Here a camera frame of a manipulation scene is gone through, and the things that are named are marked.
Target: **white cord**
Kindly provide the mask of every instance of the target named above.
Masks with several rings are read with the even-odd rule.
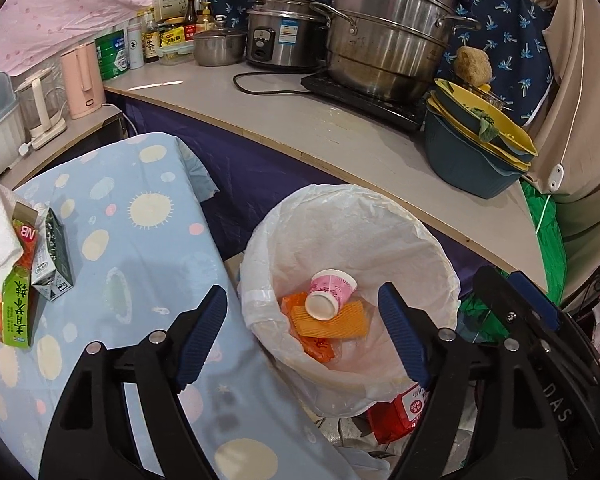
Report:
[[[586,37],[586,29],[584,23],[584,1],[579,0],[580,5],[582,6],[582,65],[580,67],[580,92],[578,94],[578,102],[576,103],[576,109],[573,113],[573,119],[571,120],[571,127],[569,128],[569,135],[567,135],[567,142],[564,144],[564,151],[562,152],[562,158],[560,159],[560,164],[563,164],[564,157],[567,155],[567,148],[569,147],[569,142],[571,140],[571,134],[573,133],[573,126],[576,123],[576,116],[578,115],[578,110],[580,109],[580,101],[582,100],[582,87],[584,84],[584,47],[585,47],[585,37]],[[546,197],[546,201],[544,202],[544,207],[542,208],[542,214],[540,215],[540,219],[538,221],[538,225],[536,226],[536,234],[540,230],[540,226],[542,225],[542,220],[544,220],[544,213],[546,212],[546,208],[549,205],[549,200],[551,199],[553,193],[549,193]]]
[[[136,130],[136,125],[131,122],[131,119],[129,119],[126,116],[126,114],[122,110],[120,110],[120,108],[118,108],[116,105],[113,105],[111,103],[103,103],[102,106],[113,106],[116,110],[119,110],[120,113],[122,114],[122,116],[126,119],[126,122],[129,123],[129,126],[131,126],[131,129],[134,131],[134,133],[136,135],[138,134],[138,130]]]

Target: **metal screw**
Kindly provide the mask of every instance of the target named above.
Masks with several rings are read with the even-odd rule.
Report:
[[[102,345],[100,343],[98,343],[97,341],[94,341],[93,343],[89,343],[87,345],[86,350],[87,350],[87,354],[89,354],[89,355],[95,355],[100,350],[102,350]]]
[[[441,328],[438,330],[438,337],[442,339],[442,341],[452,342],[456,338],[456,333],[450,328]]]
[[[158,344],[167,339],[167,335],[163,330],[156,330],[155,332],[151,332],[149,334],[149,342],[153,344]]]
[[[504,348],[509,350],[509,352],[517,352],[520,350],[520,343],[515,339],[505,339],[504,340]]]

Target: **white plastic bag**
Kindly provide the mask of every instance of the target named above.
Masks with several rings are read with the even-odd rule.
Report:
[[[321,364],[290,335],[278,298],[308,290],[324,269],[351,274],[373,308],[369,334],[344,341],[341,355]],[[321,416],[359,415],[414,384],[378,312],[385,282],[437,326],[456,326],[460,282],[438,241],[407,210],[360,186],[307,186],[285,198],[253,232],[240,276],[247,326]]]

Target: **green snack box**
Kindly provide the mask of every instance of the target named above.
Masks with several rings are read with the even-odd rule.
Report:
[[[24,253],[2,285],[2,341],[19,348],[29,347],[29,285],[37,217],[35,209],[16,203],[12,223]]]
[[[44,215],[38,234],[38,246],[31,270],[32,286],[49,301],[74,286],[69,257],[64,241],[64,229],[51,208]]]

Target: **white thermos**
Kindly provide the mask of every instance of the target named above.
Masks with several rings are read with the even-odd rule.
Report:
[[[144,66],[144,49],[142,48],[142,23],[129,25],[126,30],[126,40],[129,46],[129,68]]]

